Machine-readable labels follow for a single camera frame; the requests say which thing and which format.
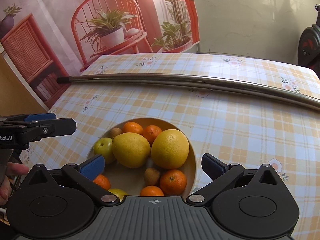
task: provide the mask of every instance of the cabinet door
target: cabinet door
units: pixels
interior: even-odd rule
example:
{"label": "cabinet door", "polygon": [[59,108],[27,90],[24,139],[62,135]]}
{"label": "cabinet door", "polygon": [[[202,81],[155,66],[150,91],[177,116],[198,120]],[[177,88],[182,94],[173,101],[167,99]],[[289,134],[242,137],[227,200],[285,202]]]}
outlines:
{"label": "cabinet door", "polygon": [[0,54],[0,115],[45,112]]}

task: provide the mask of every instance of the checkered tablecloth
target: checkered tablecloth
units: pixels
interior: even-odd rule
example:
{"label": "checkered tablecloth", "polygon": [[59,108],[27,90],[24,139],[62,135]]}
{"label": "checkered tablecloth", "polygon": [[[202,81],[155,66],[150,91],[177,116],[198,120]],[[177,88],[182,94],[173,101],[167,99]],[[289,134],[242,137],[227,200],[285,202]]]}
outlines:
{"label": "checkered tablecloth", "polygon": [[[320,81],[307,68],[267,60],[203,54],[101,56],[83,75],[175,73],[223,77],[292,90],[319,98]],[[21,154],[32,167],[81,163],[108,129],[133,118],[154,117],[179,127],[196,152],[194,191],[211,180],[203,153],[246,168],[270,163],[300,208],[296,240],[320,239],[320,115],[294,105],[235,94],[165,86],[73,84],[52,107],[77,122],[73,135],[31,143]]]}

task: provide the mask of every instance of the screw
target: screw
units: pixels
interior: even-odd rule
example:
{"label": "screw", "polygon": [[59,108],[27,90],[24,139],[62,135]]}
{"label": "screw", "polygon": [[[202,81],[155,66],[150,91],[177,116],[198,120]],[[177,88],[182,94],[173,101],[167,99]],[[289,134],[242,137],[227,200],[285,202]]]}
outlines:
{"label": "screw", "polygon": [[106,203],[112,203],[117,200],[117,197],[115,195],[104,195],[101,200]]}
{"label": "screw", "polygon": [[195,202],[195,203],[200,203],[200,202],[204,201],[204,196],[197,195],[197,194],[191,195],[189,197],[189,200],[192,201],[192,202]]}

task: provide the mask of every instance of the white flower pot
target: white flower pot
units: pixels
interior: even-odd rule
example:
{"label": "white flower pot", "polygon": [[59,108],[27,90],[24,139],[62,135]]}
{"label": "white flower pot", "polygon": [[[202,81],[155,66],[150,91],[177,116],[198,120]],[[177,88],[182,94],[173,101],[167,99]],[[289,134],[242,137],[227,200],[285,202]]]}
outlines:
{"label": "white flower pot", "polygon": [[110,33],[106,36],[100,37],[101,42],[106,46],[107,49],[110,49],[122,42],[124,42],[124,32],[123,28],[116,30],[113,33]]}

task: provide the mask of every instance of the human hand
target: human hand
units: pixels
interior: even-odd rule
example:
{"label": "human hand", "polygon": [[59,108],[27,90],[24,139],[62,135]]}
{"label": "human hand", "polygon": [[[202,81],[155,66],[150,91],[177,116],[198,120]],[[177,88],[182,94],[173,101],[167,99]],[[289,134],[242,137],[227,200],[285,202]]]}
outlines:
{"label": "human hand", "polygon": [[[29,168],[26,165],[19,163],[8,163],[7,165],[7,175],[26,175],[28,172]],[[9,179],[5,176],[4,182],[0,187],[0,206],[7,203],[10,188]]]}

